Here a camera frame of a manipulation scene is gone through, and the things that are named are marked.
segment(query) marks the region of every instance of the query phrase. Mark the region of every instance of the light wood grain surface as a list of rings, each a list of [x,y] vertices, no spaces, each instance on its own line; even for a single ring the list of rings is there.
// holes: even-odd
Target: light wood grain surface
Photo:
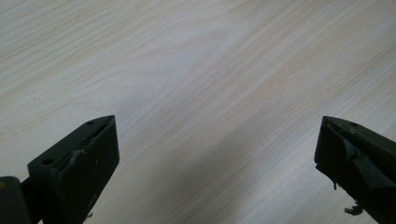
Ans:
[[[0,3],[0,175],[114,114],[86,223],[375,223],[315,169],[324,115],[396,140],[396,2]]]

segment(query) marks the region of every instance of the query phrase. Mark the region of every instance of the wooden table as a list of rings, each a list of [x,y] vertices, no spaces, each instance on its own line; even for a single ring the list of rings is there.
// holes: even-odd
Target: wooden table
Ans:
[[[396,140],[394,1],[0,3],[0,175],[114,114],[86,223],[375,223],[315,169],[321,118]]]

